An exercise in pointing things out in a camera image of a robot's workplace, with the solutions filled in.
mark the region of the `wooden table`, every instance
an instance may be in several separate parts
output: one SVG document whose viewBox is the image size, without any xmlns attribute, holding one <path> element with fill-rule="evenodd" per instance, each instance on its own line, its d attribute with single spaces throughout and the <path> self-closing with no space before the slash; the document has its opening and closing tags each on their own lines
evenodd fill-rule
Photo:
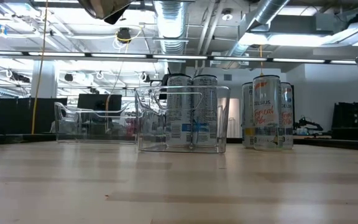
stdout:
<svg viewBox="0 0 358 224">
<path fill-rule="evenodd" d="M 358 151 L 1 145 L 0 223 L 358 224 Z"/>
</svg>

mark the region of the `can label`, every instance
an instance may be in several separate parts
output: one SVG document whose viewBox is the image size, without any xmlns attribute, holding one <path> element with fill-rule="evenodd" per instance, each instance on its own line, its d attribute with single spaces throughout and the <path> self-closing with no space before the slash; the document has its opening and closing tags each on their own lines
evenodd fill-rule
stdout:
<svg viewBox="0 0 358 224">
<path fill-rule="evenodd" d="M 190 85 L 190 77 L 177 76 L 168 79 L 168 86 Z M 167 94 L 166 143 L 168 146 L 189 146 L 191 144 L 191 107 L 193 99 L 190 92 L 191 88 L 168 88 L 167 90 L 167 93 L 178 93 Z"/>
<path fill-rule="evenodd" d="M 292 87 L 282 83 L 283 148 L 293 147 L 293 97 Z"/>
<path fill-rule="evenodd" d="M 254 106 L 252 83 L 242 86 L 242 144 L 245 147 L 254 147 Z"/>
<path fill-rule="evenodd" d="M 281 85 L 278 77 L 254 80 L 255 149 L 282 147 Z"/>
<path fill-rule="evenodd" d="M 216 77 L 200 76 L 193 80 L 194 86 L 216 86 Z M 195 88 L 193 97 L 193 144 L 199 147 L 213 147 L 217 143 L 218 99 L 216 88 Z"/>
</svg>

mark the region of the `white pillar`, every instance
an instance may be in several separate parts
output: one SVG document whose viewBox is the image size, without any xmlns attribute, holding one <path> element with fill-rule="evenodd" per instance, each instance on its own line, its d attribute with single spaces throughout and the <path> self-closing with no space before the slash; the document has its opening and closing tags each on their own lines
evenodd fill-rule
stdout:
<svg viewBox="0 0 358 224">
<path fill-rule="evenodd" d="M 39 79 L 41 61 L 34 61 L 31 80 L 31 97 L 35 97 Z M 57 85 L 59 81 L 59 69 L 54 61 L 44 61 L 42 65 L 42 76 L 38 90 L 38 98 L 56 98 Z"/>
</svg>

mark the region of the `black monitor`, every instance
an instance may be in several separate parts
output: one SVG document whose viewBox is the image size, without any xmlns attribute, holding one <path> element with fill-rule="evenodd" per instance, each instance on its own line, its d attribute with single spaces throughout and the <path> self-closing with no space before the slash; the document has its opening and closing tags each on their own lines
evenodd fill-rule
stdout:
<svg viewBox="0 0 358 224">
<path fill-rule="evenodd" d="M 95 111 L 105 111 L 108 94 L 80 94 L 77 107 L 81 109 L 90 109 Z M 109 100 L 109 111 L 121 110 L 122 95 L 111 95 Z"/>
</svg>

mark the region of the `can lid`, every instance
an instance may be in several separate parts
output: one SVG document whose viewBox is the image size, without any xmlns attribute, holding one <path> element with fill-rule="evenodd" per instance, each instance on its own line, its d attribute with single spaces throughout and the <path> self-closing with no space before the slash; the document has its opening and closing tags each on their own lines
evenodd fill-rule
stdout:
<svg viewBox="0 0 358 224">
<path fill-rule="evenodd" d="M 194 78 L 198 78 L 198 77 L 202 77 L 202 76 L 207 76 L 207 77 L 214 77 L 214 78 L 217 78 L 216 76 L 214 76 L 214 75 L 197 75 L 196 77 L 194 77 Z"/>
<path fill-rule="evenodd" d="M 188 76 L 188 75 L 185 75 L 185 74 L 182 74 L 182 73 L 176 73 L 176 74 L 171 74 L 171 75 L 169 75 L 168 79 L 170 79 L 171 77 L 177 77 L 177 76 L 183 76 L 183 77 L 189 77 L 189 78 L 191 78 L 191 77 Z"/>
<path fill-rule="evenodd" d="M 263 77 L 277 77 L 277 78 L 280 78 L 278 75 L 262 75 L 262 76 L 255 77 L 254 80 L 257 79 L 257 78 L 263 78 Z"/>
</svg>

